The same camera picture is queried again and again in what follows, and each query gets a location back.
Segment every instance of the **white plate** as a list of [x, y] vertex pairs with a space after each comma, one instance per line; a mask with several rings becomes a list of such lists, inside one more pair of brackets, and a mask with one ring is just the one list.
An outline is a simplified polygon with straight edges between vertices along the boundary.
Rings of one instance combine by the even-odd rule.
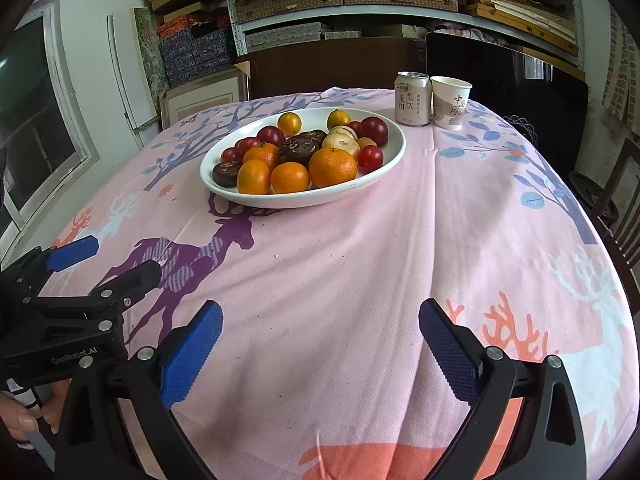
[[[277, 114], [246, 124], [242, 128], [238, 128], [220, 140], [207, 152], [207, 155], [204, 156], [204, 159], [200, 164], [200, 178], [210, 190], [215, 192], [217, 195], [231, 200], [232, 202], [252, 207], [272, 209], [288, 209], [324, 204], [364, 189], [379, 180], [385, 173], [400, 162], [400, 159], [404, 155], [406, 145], [404, 133], [402, 133], [402, 130], [395, 122], [381, 115], [373, 112], [367, 112], [366, 110], [356, 110], [354, 108], [340, 109], [346, 111], [353, 121], [361, 121], [364, 118], [371, 116], [379, 117], [385, 121], [386, 126], [389, 129], [389, 138], [387, 144], [382, 148], [385, 160], [381, 168], [372, 171], [369, 174], [358, 173], [358, 176], [356, 176], [354, 180], [343, 182], [342, 184], [322, 187], [320, 189], [309, 189], [298, 193], [275, 194], [272, 191], [271, 194], [267, 195], [249, 195], [238, 193], [238, 190], [235, 187], [222, 187], [216, 184], [213, 181], [211, 173], [213, 171], [213, 167], [220, 162], [220, 155], [222, 152], [227, 148], [233, 147], [240, 139], [244, 139], [245, 137], [255, 137], [263, 126], [276, 126], [278, 118], [281, 115]], [[294, 112], [297, 113], [302, 120], [302, 132], [308, 132], [310, 130], [322, 130], [326, 132], [326, 119], [334, 110], [335, 107], [305, 108], [303, 110], [294, 110]]]

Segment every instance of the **pink tablecloth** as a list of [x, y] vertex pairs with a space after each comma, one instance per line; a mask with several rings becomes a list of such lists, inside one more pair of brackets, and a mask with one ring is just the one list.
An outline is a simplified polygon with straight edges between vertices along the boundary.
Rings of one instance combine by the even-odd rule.
[[[636, 424], [638, 354], [620, 280], [566, 186], [520, 134], [470, 102], [459, 132], [403, 127], [403, 160], [352, 198], [265, 211], [209, 193], [198, 167], [217, 140], [306, 106], [392, 117], [393, 95], [331, 89], [172, 126], [61, 234], [94, 234], [100, 251], [44, 293], [86, 294], [112, 267], [156, 259], [161, 288], [126, 317], [131, 351], [156, 345], [207, 299], [223, 307], [222, 336], [173, 408], [223, 480], [422, 480], [468, 409], [420, 336], [428, 297], [513, 358], [562, 357], [598, 478]], [[514, 412], [482, 475], [495, 469]]]

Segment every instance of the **blue gripper pad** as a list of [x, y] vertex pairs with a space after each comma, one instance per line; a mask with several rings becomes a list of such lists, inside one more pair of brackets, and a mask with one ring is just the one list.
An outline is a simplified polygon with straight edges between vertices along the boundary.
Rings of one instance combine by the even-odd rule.
[[418, 323], [453, 394], [473, 407], [480, 396], [479, 368], [456, 337], [456, 326], [435, 300], [421, 304]]
[[98, 252], [98, 239], [87, 236], [55, 249], [47, 260], [47, 269], [60, 272], [68, 269], [87, 258], [95, 256]]
[[160, 397], [167, 409], [174, 402], [186, 399], [218, 341], [222, 332], [222, 308], [215, 301], [207, 301], [185, 328], [188, 332], [182, 336], [162, 372]]

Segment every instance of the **orange coral print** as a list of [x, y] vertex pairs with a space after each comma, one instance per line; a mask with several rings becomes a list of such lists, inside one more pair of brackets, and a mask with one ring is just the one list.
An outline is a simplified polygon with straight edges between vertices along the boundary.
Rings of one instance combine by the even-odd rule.
[[76, 214], [76, 216], [74, 216], [74, 219], [71, 222], [71, 231], [69, 231], [69, 234], [62, 238], [62, 240], [60, 238], [56, 238], [55, 240], [53, 240], [51, 245], [53, 247], [62, 247], [63, 245], [67, 245], [73, 242], [76, 236], [78, 236], [78, 233], [85, 227], [89, 226], [89, 220], [91, 220], [91, 217], [93, 215], [93, 207], [87, 207], [86, 209], [81, 210], [78, 214]]
[[158, 191], [158, 198], [161, 197], [161, 196], [168, 195], [173, 190], [174, 190], [174, 185], [173, 184], [167, 184], [166, 186], [162, 187], [160, 189], [160, 191]]
[[[514, 359], [540, 362], [546, 357], [548, 332], [540, 338], [540, 331], [534, 330], [533, 319], [527, 314], [527, 335], [519, 337], [514, 314], [507, 296], [498, 293], [500, 303], [491, 305], [484, 316], [493, 321], [493, 331], [487, 323], [482, 326], [482, 334], [489, 345], [506, 350], [514, 343], [517, 356]], [[451, 300], [445, 303], [445, 312], [456, 323], [465, 306], [453, 307]], [[486, 478], [495, 473], [513, 433], [521, 399], [511, 399], [495, 435], [489, 453], [482, 462], [476, 479]], [[423, 480], [436, 465], [446, 448], [416, 447], [405, 444], [364, 443], [345, 446], [317, 446], [305, 451], [300, 465], [317, 461], [302, 475], [302, 480]]]

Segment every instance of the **purple deer print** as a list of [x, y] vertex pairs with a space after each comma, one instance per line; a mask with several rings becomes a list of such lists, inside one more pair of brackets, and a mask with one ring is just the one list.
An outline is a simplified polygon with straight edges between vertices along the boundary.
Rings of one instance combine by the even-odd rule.
[[158, 288], [162, 289], [162, 293], [151, 309], [142, 316], [133, 328], [127, 343], [155, 314], [164, 310], [162, 329], [158, 338], [158, 342], [162, 341], [172, 328], [174, 311], [182, 298], [196, 290], [202, 280], [222, 264], [231, 244], [235, 242], [244, 250], [254, 246], [254, 238], [251, 234], [251, 217], [263, 217], [277, 212], [277, 210], [241, 206], [233, 202], [228, 203], [226, 211], [220, 212], [216, 209], [214, 199], [215, 195], [211, 193], [209, 212], [220, 217], [216, 223], [221, 227], [207, 245], [197, 247], [177, 244], [168, 238], [146, 238], [135, 245], [126, 262], [118, 267], [113, 267], [102, 279], [104, 282], [148, 260], [160, 263], [162, 273]]

